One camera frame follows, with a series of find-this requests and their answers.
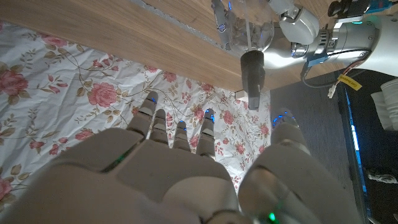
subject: yellow label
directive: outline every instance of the yellow label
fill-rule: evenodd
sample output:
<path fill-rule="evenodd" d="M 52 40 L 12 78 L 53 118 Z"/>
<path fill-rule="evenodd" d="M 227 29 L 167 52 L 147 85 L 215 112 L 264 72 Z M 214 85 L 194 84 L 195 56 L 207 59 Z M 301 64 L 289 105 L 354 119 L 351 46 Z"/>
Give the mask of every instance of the yellow label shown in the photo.
<path fill-rule="evenodd" d="M 348 77 L 348 76 L 346 76 L 346 75 L 343 75 L 343 74 L 341 74 L 341 75 L 337 78 L 337 80 L 339 80 L 339 81 L 341 81 L 341 82 L 343 82 L 343 83 L 349 85 L 349 87 L 353 88 L 353 89 L 356 90 L 356 91 L 358 91 L 358 90 L 362 87 L 362 85 L 359 84 L 357 81 L 355 81 L 355 80 L 353 80 L 352 78 L 350 78 L 350 77 Z"/>

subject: floral tablecloth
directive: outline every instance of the floral tablecloth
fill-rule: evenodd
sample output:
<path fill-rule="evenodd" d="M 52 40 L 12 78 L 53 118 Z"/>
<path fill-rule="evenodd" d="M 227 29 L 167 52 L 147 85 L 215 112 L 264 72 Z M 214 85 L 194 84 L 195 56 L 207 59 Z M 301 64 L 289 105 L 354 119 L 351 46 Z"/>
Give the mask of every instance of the floral tablecloth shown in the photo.
<path fill-rule="evenodd" d="M 215 111 L 216 160 L 238 189 L 270 141 L 268 93 L 259 111 L 249 111 L 231 91 L 0 21 L 0 211 L 63 151 L 125 128 L 150 91 L 167 112 L 169 143 L 184 120 L 192 152 L 203 110 Z"/>

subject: green led light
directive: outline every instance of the green led light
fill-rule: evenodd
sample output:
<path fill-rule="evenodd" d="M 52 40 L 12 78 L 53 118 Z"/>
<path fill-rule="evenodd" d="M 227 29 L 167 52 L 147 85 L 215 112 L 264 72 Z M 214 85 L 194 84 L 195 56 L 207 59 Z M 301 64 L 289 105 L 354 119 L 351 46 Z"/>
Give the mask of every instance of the green led light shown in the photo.
<path fill-rule="evenodd" d="M 271 221 L 275 221 L 275 220 L 276 220 L 275 214 L 274 214 L 273 212 L 271 212 L 271 213 L 269 214 L 269 219 L 270 219 Z"/>

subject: transparent plastic part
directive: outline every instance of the transparent plastic part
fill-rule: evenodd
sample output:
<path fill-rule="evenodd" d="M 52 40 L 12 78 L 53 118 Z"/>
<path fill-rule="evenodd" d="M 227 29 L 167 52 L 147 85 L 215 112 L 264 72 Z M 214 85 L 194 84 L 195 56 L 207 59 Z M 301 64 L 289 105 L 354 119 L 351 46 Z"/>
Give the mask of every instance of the transparent plastic part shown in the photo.
<path fill-rule="evenodd" d="M 229 46 L 242 56 L 251 50 L 264 52 L 274 36 L 272 9 L 266 0 L 223 0 L 231 28 Z"/>

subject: wooden table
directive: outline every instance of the wooden table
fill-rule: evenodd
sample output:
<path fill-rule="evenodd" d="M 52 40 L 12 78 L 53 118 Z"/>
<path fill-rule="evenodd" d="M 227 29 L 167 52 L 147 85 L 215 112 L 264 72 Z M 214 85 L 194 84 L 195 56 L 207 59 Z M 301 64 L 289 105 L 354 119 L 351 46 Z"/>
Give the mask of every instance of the wooden table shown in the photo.
<path fill-rule="evenodd" d="M 214 86 L 233 91 L 242 89 L 239 59 L 209 43 L 210 39 L 219 42 L 210 0 L 144 2 L 0 0 L 0 19 Z M 326 12 L 330 2 L 296 1 L 320 18 L 321 26 L 328 21 Z M 158 16 L 158 10 L 173 19 Z M 181 28 L 181 23 L 206 37 L 192 34 L 189 27 Z M 296 65 L 268 70 L 265 89 L 299 82 L 301 68 L 302 65 Z M 318 65 L 309 77 L 339 68 L 335 64 Z"/>

